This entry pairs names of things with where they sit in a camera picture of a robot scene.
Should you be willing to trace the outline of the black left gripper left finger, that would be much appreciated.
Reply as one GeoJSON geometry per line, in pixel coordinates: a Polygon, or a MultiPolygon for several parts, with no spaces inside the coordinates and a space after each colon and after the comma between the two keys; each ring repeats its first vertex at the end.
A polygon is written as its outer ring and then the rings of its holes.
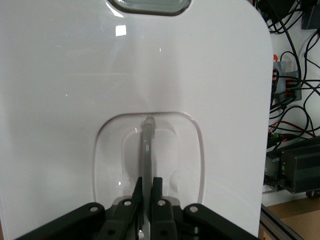
{"type": "Polygon", "coordinates": [[[97,202],[87,203],[15,240],[136,240],[142,199],[139,177],[132,195],[117,199],[110,208],[97,202]]]}

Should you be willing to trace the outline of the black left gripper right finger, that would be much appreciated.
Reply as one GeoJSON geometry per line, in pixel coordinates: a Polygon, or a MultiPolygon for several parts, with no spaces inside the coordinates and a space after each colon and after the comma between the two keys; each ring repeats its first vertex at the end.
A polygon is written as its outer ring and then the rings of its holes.
{"type": "Polygon", "coordinates": [[[200,203],[181,208],[176,198],[165,198],[161,177],[153,178],[150,210],[151,240],[259,240],[200,203]]]}

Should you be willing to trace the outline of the grey translucent lid handle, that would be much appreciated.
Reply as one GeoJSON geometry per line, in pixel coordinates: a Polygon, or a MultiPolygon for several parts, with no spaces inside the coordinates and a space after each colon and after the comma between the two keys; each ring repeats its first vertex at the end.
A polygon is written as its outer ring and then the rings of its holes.
{"type": "Polygon", "coordinates": [[[151,192],[152,192],[152,139],[155,136],[156,122],[152,116],[146,117],[141,124],[141,177],[143,199],[144,240],[151,240],[151,192]]]}

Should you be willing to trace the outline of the white plastic box lid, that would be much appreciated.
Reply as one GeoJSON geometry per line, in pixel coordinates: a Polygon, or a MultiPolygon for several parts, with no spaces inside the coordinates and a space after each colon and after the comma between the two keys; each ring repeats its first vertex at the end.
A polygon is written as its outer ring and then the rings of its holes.
{"type": "Polygon", "coordinates": [[[143,174],[257,235],[273,47],[247,0],[176,16],[112,0],[0,0],[0,219],[14,240],[84,204],[110,207],[143,174]]]}

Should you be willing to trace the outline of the brown cardboard box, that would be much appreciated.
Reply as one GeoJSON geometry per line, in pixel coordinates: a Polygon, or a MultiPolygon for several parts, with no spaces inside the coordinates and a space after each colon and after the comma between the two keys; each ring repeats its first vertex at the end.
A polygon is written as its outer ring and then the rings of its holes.
{"type": "Polygon", "coordinates": [[[320,240],[320,198],[302,198],[267,208],[304,240],[320,240]]]}

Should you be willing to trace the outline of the black electronics box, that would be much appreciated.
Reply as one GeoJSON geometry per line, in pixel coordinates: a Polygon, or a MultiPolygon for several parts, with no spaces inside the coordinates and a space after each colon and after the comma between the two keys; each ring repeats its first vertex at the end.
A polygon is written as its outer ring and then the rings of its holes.
{"type": "Polygon", "coordinates": [[[320,190],[320,136],[267,152],[263,184],[292,194],[320,190]]]}

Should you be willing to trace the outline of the grey terminal box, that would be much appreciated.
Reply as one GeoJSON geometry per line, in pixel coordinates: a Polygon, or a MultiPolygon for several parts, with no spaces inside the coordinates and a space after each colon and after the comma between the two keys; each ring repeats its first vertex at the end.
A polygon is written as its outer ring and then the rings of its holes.
{"type": "Polygon", "coordinates": [[[302,99],[301,83],[297,78],[299,73],[293,70],[290,61],[277,61],[273,63],[272,93],[278,102],[302,99]]]}

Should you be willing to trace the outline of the small dark box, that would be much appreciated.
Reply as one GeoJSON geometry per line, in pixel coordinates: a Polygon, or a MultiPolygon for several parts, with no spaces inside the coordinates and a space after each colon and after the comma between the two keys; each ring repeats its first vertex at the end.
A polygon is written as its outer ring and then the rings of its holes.
{"type": "Polygon", "coordinates": [[[303,15],[301,19],[301,29],[320,29],[320,4],[310,5],[303,10],[303,15]]]}

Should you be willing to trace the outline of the black aluminium profile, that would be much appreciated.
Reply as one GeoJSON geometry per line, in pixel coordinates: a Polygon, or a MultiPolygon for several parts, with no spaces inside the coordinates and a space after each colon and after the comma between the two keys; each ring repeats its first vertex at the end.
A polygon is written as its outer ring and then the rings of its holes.
{"type": "Polygon", "coordinates": [[[286,225],[263,204],[260,209],[259,223],[270,240],[291,240],[286,225]]]}

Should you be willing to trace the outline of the green board with red light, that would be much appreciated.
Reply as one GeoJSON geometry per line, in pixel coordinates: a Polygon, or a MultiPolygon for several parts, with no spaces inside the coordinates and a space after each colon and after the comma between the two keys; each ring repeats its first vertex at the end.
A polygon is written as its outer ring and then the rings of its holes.
{"type": "Polygon", "coordinates": [[[296,139],[298,136],[292,133],[269,133],[268,141],[273,143],[286,142],[296,139]]]}

